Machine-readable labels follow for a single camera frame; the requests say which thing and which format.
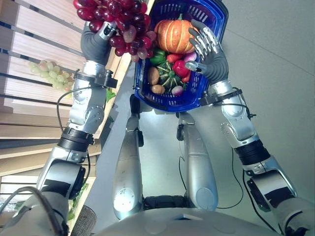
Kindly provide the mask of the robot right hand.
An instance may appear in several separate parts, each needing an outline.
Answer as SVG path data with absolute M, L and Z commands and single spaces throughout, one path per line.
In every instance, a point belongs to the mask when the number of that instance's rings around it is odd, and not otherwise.
M 221 48 L 221 43 L 204 23 L 193 19 L 189 33 L 192 38 L 189 42 L 194 46 L 200 61 L 189 60 L 185 67 L 191 71 L 202 74 L 216 94 L 225 94 L 232 91 L 228 81 L 228 62 Z

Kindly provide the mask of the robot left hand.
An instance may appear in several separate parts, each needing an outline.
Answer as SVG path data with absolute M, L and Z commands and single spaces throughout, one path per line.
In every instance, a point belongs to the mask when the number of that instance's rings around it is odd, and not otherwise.
M 110 37 L 116 34 L 115 22 L 104 22 L 98 32 L 92 32 L 86 21 L 81 35 L 81 50 L 86 60 L 106 66 L 111 51 Z

